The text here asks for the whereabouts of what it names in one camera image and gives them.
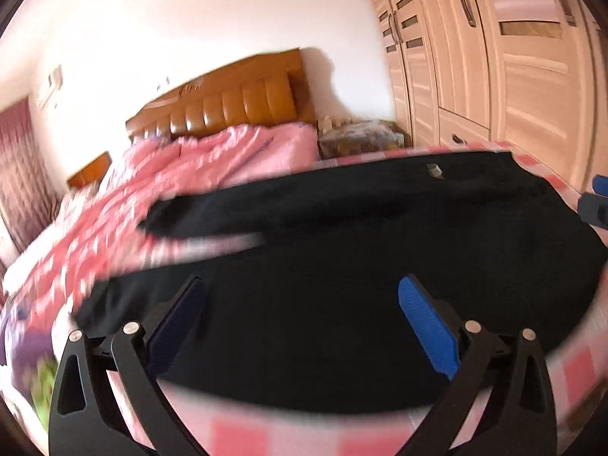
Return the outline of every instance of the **curtain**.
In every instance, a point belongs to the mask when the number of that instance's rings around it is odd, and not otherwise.
[[[24,99],[0,113],[0,216],[19,253],[51,223],[58,200]]]

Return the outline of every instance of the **red and white checkered tablecloth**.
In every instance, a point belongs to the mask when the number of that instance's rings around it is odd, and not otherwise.
[[[551,169],[508,142],[454,148],[413,147],[320,161],[315,169],[385,158],[462,150],[511,150],[526,170],[551,183],[576,210],[579,194]],[[605,243],[608,231],[598,230]],[[557,419],[566,416],[594,389],[608,370],[608,267],[586,317],[547,359]],[[214,456],[394,456],[414,433],[428,407],[376,416],[326,416],[280,412],[194,394],[161,383],[165,395],[196,439]],[[475,402],[455,444],[470,439],[487,394]]]

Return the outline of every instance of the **wardrobe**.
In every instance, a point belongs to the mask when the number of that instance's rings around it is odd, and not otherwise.
[[[581,190],[605,107],[581,0],[372,0],[414,145],[508,140]]]

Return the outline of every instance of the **drawer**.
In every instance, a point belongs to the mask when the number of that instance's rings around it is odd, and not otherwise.
[[[486,127],[443,108],[439,108],[439,134],[442,146],[490,140],[490,131]]]

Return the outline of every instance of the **headboard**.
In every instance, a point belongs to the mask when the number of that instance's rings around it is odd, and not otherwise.
[[[300,50],[256,54],[163,94],[127,121],[132,140],[151,135],[212,135],[249,123],[314,123]]]

